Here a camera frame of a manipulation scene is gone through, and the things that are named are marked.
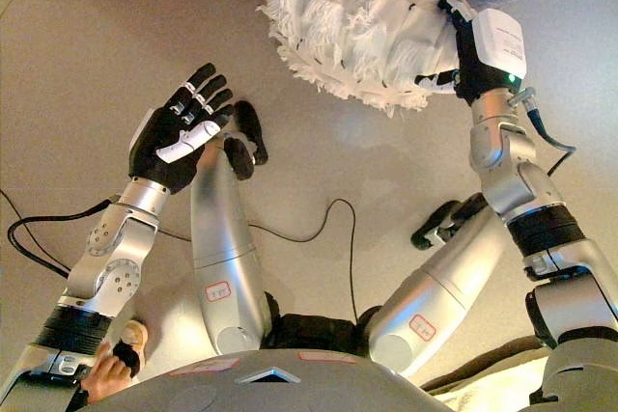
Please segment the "bare person hand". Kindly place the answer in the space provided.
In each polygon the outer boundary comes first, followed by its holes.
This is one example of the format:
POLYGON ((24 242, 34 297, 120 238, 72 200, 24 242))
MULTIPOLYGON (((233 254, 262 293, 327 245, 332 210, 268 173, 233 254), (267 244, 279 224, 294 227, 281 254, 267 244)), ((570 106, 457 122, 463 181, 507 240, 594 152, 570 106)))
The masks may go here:
POLYGON ((108 340, 100 345, 94 365, 81 381, 81 390, 87 393, 88 405, 119 393, 131 384, 146 364, 148 338, 147 327, 132 319, 126 323, 114 346, 108 340))

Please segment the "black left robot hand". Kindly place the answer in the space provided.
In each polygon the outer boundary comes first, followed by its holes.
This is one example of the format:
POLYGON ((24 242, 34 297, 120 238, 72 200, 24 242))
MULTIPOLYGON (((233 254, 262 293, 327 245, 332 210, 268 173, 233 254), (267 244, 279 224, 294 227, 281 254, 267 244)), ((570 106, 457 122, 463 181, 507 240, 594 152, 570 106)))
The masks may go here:
POLYGON ((196 69, 138 126, 130 143, 128 175, 154 181, 172 194, 185 189, 206 143, 230 120, 232 96, 214 64, 196 69))

